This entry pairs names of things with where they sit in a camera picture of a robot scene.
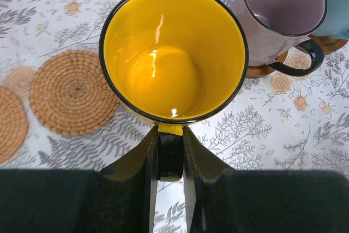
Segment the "purple mug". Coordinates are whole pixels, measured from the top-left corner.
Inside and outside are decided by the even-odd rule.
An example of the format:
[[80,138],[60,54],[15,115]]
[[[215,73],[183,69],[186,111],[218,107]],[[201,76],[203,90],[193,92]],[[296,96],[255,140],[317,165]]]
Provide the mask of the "purple mug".
[[[322,65],[324,52],[309,35],[324,21],[327,0],[233,0],[230,9],[243,28],[249,66],[270,67],[286,75],[302,77]],[[277,60],[296,46],[310,56],[306,69]]]

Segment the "blue mug cream inside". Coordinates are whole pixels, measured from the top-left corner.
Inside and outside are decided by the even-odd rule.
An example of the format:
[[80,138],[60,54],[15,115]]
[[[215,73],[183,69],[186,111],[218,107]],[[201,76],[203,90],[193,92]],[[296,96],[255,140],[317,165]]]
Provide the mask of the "blue mug cream inside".
[[317,37],[330,36],[348,39],[348,0],[327,0],[324,21],[312,34]]

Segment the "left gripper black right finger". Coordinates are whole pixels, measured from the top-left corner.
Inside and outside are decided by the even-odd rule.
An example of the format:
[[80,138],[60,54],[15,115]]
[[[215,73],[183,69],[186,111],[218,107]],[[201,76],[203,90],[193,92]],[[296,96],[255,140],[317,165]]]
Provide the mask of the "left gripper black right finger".
[[330,170],[236,170],[184,128],[188,232],[348,232],[348,179]]

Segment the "dark brown wooden coaster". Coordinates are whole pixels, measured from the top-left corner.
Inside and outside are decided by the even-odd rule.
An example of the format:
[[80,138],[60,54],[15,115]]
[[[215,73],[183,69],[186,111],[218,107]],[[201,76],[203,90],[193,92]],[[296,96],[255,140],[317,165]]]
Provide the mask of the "dark brown wooden coaster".
[[333,38],[329,35],[324,36],[324,37],[317,37],[317,36],[310,34],[309,38],[313,39],[315,42],[317,42],[321,46],[321,48],[324,52],[324,55],[329,55],[329,54],[337,51],[338,49],[344,47],[346,45],[346,43],[348,42],[347,39],[337,39],[337,38]]
[[[280,56],[278,56],[275,61],[284,63],[286,57],[288,55],[288,51],[284,52]],[[265,77],[271,73],[273,73],[275,69],[271,68],[268,65],[261,65],[261,66],[248,66],[248,70],[246,73],[247,79],[258,79],[261,77]]]

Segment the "light woven coaster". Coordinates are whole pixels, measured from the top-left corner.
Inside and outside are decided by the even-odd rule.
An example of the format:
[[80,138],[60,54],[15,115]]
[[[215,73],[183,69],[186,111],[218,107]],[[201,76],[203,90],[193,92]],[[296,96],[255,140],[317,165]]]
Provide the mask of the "light woven coaster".
[[21,147],[28,127],[21,100],[10,89],[1,86],[1,164]]
[[98,54],[85,50],[62,52],[43,63],[32,80],[29,99],[38,121],[65,136],[98,130],[119,106]]

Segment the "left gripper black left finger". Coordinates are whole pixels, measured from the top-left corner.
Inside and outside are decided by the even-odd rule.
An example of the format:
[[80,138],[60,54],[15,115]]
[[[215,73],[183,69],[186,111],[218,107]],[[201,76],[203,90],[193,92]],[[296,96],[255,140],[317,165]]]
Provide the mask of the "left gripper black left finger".
[[152,232],[158,131],[100,171],[1,170],[1,232]]

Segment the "yellow glass cup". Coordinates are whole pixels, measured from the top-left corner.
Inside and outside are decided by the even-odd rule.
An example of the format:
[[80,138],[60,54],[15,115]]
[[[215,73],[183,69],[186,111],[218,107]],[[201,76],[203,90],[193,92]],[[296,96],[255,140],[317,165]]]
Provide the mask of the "yellow glass cup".
[[233,101],[249,50],[237,17],[220,0],[121,0],[102,27],[99,59],[119,101],[157,128],[158,179],[177,181],[184,127]]

